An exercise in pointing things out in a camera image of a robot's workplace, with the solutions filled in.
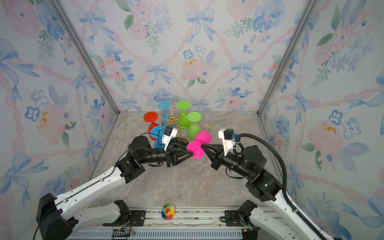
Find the green wine glass front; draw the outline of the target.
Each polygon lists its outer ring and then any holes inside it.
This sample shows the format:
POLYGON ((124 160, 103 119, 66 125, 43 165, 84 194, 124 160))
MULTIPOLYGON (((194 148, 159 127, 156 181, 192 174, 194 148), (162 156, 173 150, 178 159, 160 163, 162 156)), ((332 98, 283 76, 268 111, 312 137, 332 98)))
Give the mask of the green wine glass front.
POLYGON ((198 112, 191 112, 187 115, 187 119, 191 122, 188 128, 188 139, 190 142, 194 141, 195 136, 201 131, 200 126, 197 124, 202 116, 198 112))

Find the magenta wine glass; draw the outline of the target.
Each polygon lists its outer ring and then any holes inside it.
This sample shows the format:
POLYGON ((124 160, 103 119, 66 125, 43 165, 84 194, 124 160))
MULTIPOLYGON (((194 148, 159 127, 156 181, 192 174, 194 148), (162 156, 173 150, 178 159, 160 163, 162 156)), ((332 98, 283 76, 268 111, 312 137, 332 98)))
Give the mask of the magenta wine glass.
POLYGON ((202 158, 205 154, 202 144, 210 144, 211 141, 212 135, 208 131, 200 131, 194 140, 187 145, 187 151, 193 154, 192 158, 194 159, 202 158))

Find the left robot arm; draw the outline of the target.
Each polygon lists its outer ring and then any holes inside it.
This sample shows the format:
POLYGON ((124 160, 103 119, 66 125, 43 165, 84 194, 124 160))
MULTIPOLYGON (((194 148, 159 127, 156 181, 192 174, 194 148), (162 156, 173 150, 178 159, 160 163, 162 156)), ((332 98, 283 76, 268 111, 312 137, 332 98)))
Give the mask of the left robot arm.
POLYGON ((44 240, 65 240, 73 232, 96 225, 104 227, 126 226, 134 217, 125 201, 117 200, 109 205, 87 209, 93 200, 123 186, 141 175, 144 164, 166 163, 177 166, 193 156, 179 139, 171 139, 165 148, 152 148, 145 136, 133 139, 126 155, 106 172, 91 181, 56 197, 46 194, 40 198, 36 233, 44 240))

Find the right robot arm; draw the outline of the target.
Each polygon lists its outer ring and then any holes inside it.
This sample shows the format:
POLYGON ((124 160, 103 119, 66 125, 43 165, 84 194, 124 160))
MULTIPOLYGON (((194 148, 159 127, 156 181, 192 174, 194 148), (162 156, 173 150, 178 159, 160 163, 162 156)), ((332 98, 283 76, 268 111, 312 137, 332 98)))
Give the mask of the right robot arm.
POLYGON ((332 239, 299 210, 291 198, 284 198, 283 185, 265 170, 267 160, 258 146, 246 147, 239 155, 226 152, 221 145, 203 144, 202 149, 210 158, 212 168, 224 166, 246 178, 249 192, 282 218, 278 221, 252 201, 245 201, 238 209, 243 224, 261 228, 278 240, 332 239))

